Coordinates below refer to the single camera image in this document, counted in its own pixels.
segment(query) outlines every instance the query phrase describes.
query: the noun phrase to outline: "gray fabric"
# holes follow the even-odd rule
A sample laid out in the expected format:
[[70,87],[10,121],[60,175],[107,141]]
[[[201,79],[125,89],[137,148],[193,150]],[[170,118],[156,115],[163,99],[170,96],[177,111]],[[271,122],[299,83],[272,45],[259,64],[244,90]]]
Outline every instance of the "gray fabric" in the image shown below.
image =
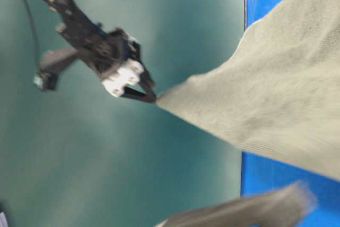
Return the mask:
[[155,227],[292,227],[313,209],[315,198],[299,183],[250,198],[184,212]]
[[234,55],[158,106],[234,146],[340,180],[340,0],[283,0]]

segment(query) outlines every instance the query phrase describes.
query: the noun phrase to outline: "cable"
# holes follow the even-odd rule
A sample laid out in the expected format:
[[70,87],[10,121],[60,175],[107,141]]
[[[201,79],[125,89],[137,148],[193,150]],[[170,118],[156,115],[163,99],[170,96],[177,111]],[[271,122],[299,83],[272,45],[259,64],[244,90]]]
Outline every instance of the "cable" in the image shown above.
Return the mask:
[[33,15],[31,13],[31,9],[29,7],[29,4],[27,2],[27,0],[23,0],[24,4],[25,4],[25,8],[26,8],[26,12],[29,18],[29,22],[30,22],[30,26],[31,26],[31,31],[33,34],[33,40],[34,40],[34,45],[35,45],[35,63],[37,66],[37,69],[40,69],[40,49],[39,49],[39,39],[38,39],[38,34],[37,34],[37,29],[36,29],[36,25],[34,23],[34,19],[33,19]]

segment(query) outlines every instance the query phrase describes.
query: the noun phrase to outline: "blue surface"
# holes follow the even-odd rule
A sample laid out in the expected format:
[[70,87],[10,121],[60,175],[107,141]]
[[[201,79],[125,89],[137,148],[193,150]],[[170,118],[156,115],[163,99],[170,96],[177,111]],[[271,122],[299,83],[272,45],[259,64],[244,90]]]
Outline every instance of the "blue surface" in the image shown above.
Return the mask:
[[[280,1],[247,0],[248,25],[265,16]],[[254,154],[243,154],[243,195],[259,194],[297,180],[307,183],[318,199],[318,208],[299,226],[340,226],[339,182]]]

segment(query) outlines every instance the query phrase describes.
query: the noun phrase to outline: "green wall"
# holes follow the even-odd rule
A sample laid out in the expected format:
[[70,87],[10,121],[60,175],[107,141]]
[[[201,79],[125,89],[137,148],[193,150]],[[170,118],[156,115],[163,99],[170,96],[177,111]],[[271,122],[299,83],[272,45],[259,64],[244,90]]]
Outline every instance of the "green wall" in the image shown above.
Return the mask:
[[[57,14],[29,0],[41,44],[68,47]],[[220,65],[243,32],[243,0],[76,0],[106,30],[138,38],[157,92]],[[158,109],[115,99],[82,63],[56,93],[32,85],[21,0],[0,0],[0,200],[12,225],[153,226],[235,198],[241,153]]]

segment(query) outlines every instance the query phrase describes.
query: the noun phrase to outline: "blurry cloth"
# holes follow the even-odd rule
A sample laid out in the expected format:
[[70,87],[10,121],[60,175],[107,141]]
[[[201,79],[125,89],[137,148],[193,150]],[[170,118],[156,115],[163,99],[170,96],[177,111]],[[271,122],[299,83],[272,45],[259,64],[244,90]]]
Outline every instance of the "blurry cloth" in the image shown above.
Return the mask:
[[8,227],[7,219],[3,212],[0,212],[0,227]]
[[157,104],[241,150],[340,180],[339,0],[283,0],[228,61]]
[[312,193],[299,183],[250,198],[184,212],[155,227],[293,227],[315,204]]

